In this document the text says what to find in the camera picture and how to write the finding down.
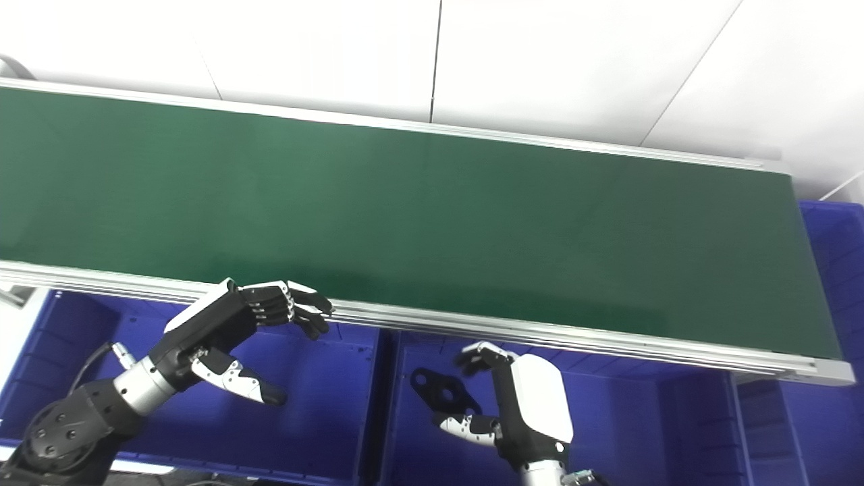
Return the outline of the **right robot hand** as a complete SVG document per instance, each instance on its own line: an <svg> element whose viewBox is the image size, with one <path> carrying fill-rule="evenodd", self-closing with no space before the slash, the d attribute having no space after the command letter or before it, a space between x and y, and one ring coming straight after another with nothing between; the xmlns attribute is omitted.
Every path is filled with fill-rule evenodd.
<svg viewBox="0 0 864 486"><path fill-rule="evenodd" d="M435 412L436 427L493 447L517 473L552 468L562 474L574 428L559 368L536 354L517 354L486 341L463 347L454 363L466 376L491 373L499 415Z"/></svg>

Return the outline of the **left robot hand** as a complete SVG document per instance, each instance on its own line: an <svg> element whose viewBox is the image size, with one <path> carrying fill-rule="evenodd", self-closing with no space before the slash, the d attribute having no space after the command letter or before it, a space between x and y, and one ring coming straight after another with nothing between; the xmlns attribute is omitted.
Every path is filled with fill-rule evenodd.
<svg viewBox="0 0 864 486"><path fill-rule="evenodd" d="M239 286L225 279L185 308L148 351L148 372L160 376L170 395L206 381L224 391L270 406L283 406L287 394L232 356L262 328L296 324L315 340L329 330L335 308L317 290L293 281Z"/></svg>

